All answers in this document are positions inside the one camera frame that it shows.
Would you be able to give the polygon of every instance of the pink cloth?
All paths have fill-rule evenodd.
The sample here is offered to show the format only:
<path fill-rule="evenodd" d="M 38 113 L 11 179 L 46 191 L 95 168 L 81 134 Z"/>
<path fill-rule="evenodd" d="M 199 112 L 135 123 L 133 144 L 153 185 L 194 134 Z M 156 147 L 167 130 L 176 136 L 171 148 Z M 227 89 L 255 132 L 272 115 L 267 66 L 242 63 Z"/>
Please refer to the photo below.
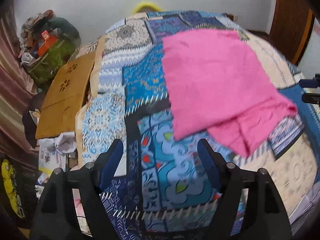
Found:
<path fill-rule="evenodd" d="M 181 32 L 163 38 L 163 48 L 176 140 L 207 129 L 248 157 L 285 116 L 297 114 L 236 31 Z"/>

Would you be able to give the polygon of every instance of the bed sheet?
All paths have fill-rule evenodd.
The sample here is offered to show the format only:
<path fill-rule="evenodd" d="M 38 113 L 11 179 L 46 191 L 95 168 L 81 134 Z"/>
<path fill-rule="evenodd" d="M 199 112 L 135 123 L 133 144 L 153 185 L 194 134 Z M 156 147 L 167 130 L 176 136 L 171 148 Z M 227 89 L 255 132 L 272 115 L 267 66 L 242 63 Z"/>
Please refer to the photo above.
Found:
<path fill-rule="evenodd" d="M 279 92 L 297 104 L 299 114 L 284 118 L 249 158 L 235 155 L 206 132 L 175 141 L 161 58 L 162 37 L 196 28 L 233 29 L 257 54 Z M 320 109 L 302 103 L 302 78 L 265 40 L 221 14 L 197 11 L 139 13 L 109 28 L 99 40 L 90 78 L 93 99 L 77 115 L 80 166 L 105 152 L 114 138 L 125 143 L 119 175 L 101 195 L 122 239 L 201 238 L 220 194 L 211 187 L 197 155 L 206 138 L 226 161 L 242 169 L 265 167 L 291 216 L 320 175 Z M 240 228 L 246 191 L 234 231 Z"/>

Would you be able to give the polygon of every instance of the satin curtain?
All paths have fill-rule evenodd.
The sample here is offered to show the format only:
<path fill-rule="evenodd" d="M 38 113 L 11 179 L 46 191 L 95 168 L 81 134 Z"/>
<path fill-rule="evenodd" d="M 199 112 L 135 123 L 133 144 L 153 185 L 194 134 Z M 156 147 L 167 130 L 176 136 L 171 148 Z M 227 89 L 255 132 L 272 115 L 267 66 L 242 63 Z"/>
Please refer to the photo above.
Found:
<path fill-rule="evenodd" d="M 37 153 L 26 140 L 22 124 L 36 86 L 20 67 L 20 43 L 13 7 L 0 19 L 0 151 L 30 168 L 37 168 Z"/>

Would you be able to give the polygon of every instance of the brown door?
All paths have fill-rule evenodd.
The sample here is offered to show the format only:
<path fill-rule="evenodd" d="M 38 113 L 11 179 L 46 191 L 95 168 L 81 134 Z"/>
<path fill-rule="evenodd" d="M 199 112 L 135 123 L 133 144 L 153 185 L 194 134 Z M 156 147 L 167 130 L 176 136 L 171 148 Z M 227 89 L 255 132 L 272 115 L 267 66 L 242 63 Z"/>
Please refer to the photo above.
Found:
<path fill-rule="evenodd" d="M 308 44 L 314 15 L 305 0 L 276 0 L 269 34 L 273 45 L 297 64 Z"/>

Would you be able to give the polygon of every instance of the cardboard box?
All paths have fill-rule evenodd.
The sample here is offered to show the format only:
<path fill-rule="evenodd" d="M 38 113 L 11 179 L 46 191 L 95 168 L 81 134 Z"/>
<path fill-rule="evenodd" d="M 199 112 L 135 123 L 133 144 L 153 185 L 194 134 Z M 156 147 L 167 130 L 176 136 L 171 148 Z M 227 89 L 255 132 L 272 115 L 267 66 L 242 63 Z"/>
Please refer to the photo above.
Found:
<path fill-rule="evenodd" d="M 42 105 L 36 139 L 59 136 L 75 130 L 75 117 L 87 98 L 87 85 L 95 52 L 62 66 Z"/>

